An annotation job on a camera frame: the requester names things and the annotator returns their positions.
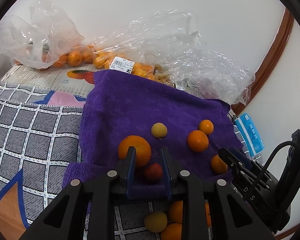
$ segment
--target blue package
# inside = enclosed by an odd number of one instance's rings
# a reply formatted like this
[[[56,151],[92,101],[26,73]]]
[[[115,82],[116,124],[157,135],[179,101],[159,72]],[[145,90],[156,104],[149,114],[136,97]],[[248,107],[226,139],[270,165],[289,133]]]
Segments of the blue package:
[[[246,141],[251,157],[265,149],[258,130],[247,113],[240,115],[234,120],[234,124],[238,127],[243,139]]]

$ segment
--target pink pattern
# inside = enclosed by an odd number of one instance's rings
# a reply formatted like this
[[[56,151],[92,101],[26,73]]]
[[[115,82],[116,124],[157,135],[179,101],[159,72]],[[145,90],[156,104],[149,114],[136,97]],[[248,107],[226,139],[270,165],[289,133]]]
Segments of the pink pattern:
[[[52,97],[50,98],[48,105],[55,106],[80,106],[83,107],[85,101],[78,101],[73,95],[54,92]]]

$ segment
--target white wall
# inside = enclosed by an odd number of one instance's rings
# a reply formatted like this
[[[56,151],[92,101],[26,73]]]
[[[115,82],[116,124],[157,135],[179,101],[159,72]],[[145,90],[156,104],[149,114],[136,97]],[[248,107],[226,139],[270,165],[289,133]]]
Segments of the white wall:
[[[291,134],[300,129],[300,26],[297,22],[277,66],[244,111],[252,117],[265,145],[261,153],[263,160],[279,143],[291,140]],[[285,166],[287,150],[288,147],[279,151],[269,167],[277,178]],[[292,202],[291,219],[286,229],[299,222],[300,190]]]
[[[8,12],[30,22],[29,4],[18,0]],[[193,9],[209,49],[256,70],[280,26],[279,0],[51,0],[63,8],[87,41],[159,10]]]

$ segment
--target red fruit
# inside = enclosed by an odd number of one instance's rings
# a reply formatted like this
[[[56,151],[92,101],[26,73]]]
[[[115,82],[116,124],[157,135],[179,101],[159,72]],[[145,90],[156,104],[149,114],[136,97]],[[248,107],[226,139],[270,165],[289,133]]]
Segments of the red fruit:
[[[147,167],[143,172],[146,180],[150,183],[157,182],[159,179],[162,178],[163,172],[162,167],[158,163],[154,163]]]
[[[94,73],[93,71],[88,71],[84,75],[85,81],[87,81],[90,84],[94,84],[93,73]]]

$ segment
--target screw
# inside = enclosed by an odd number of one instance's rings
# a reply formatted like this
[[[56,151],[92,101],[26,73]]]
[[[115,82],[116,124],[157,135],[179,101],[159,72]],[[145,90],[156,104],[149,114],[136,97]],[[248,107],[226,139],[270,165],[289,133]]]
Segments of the screw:
[[[70,182],[70,185],[71,186],[78,186],[80,184],[80,180],[78,180],[78,179],[73,179],[73,180],[71,180],[71,182]]]
[[[116,172],[116,171],[108,171],[107,175],[108,175],[109,177],[114,177],[114,176],[117,175],[117,172]]]
[[[183,171],[180,171],[180,175],[182,177],[188,177],[190,175],[190,172],[189,171],[186,171],[186,170],[183,170]]]
[[[227,184],[227,182],[224,179],[218,179],[217,180],[217,184],[219,186],[225,186]]]

